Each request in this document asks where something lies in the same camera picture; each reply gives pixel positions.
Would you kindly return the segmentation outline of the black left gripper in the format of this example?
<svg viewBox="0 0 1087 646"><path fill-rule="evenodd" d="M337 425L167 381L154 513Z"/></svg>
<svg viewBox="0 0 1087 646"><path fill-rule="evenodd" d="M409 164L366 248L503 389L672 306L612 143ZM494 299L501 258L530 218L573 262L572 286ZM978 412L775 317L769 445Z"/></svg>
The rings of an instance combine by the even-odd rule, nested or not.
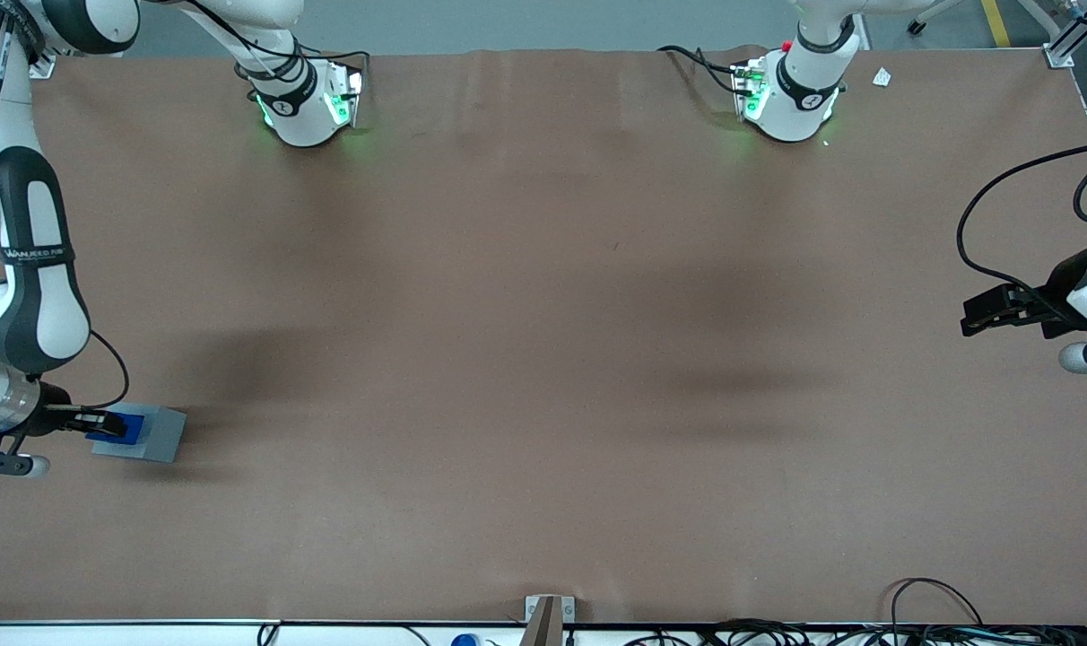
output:
<svg viewBox="0 0 1087 646"><path fill-rule="evenodd" d="M1069 294L1084 278L1087 270L1087 247L1067 260L1057 263L1044 283L1042 295L1049 306L1049 315L1032 316L1030 312L1045 312L1047 307L1030 290L1011 283L998 284L963 303L965 316L959 322L963 336L976 336L983 331L1000 327L1026 327L1042 324L1047 340L1058 336L1085 332L1087 319L1069 305Z"/></svg>

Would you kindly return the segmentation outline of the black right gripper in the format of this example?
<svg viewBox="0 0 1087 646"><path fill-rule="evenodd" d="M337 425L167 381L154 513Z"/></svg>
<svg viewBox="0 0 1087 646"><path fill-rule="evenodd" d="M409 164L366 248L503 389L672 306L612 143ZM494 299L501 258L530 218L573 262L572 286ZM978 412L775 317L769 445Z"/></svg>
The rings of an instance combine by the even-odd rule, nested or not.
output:
<svg viewBox="0 0 1087 646"><path fill-rule="evenodd" d="M71 407L72 399L63 388L50 383L38 383L38 401L32 408L30 417L16 426L16 434L26 437L43 437L61 428L65 423L75 425L90 442L124 442L126 421L114 410L93 407L72 407L67 412L61 407Z"/></svg>

